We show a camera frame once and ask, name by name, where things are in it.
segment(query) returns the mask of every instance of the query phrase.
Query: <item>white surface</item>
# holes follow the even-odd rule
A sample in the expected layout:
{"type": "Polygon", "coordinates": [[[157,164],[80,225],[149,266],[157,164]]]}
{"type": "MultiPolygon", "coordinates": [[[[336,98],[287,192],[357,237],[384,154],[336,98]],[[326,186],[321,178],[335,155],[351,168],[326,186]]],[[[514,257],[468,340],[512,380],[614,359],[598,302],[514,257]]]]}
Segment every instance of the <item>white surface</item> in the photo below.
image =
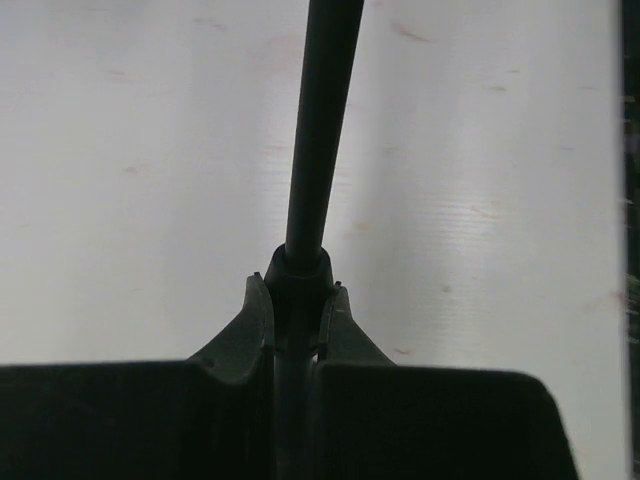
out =
{"type": "MultiPolygon", "coordinates": [[[[625,478],[616,2],[381,0],[325,246],[396,361],[522,370],[625,478]]],[[[284,236],[306,2],[0,2],[0,361],[177,358],[284,236]]]]}

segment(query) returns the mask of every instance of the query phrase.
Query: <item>white wall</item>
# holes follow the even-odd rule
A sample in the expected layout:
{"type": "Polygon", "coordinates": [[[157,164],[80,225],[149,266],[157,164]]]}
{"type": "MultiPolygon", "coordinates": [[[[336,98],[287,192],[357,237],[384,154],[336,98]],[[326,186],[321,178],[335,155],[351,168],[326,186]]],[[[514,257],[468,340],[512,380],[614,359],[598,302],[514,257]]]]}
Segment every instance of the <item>white wall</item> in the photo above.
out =
{"type": "MultiPolygon", "coordinates": [[[[325,247],[399,363],[543,379],[625,478],[614,2],[377,0],[325,247]]],[[[0,361],[179,358],[283,240],[306,2],[0,3],[0,361]]]]}

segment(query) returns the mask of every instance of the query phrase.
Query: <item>metal rod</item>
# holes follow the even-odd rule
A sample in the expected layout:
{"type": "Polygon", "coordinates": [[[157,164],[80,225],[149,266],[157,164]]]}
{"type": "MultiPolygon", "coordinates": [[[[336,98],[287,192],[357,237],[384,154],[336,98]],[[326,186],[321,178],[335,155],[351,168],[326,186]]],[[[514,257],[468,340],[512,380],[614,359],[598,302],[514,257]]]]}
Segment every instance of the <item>metal rod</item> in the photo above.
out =
{"type": "Polygon", "coordinates": [[[363,3],[309,3],[285,242],[296,271],[320,255],[363,3]]]}

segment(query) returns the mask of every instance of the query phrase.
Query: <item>black rod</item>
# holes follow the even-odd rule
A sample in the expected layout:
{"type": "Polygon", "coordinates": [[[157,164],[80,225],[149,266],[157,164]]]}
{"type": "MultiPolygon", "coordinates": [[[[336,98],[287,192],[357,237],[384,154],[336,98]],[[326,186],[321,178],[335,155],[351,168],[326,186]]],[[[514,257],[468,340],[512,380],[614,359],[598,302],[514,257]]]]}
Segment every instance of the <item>black rod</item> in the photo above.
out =
{"type": "Polygon", "coordinates": [[[309,2],[285,242],[296,271],[320,256],[363,3],[309,2]]]}

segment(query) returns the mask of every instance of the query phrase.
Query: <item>black pole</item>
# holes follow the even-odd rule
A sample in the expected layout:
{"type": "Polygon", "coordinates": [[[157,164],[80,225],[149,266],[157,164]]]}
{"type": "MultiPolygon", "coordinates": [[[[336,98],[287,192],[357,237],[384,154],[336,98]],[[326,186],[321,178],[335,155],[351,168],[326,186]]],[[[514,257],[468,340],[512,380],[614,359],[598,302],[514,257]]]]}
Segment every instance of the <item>black pole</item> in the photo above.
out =
{"type": "Polygon", "coordinates": [[[285,259],[295,271],[320,257],[363,0],[311,0],[293,154],[285,259]]]}

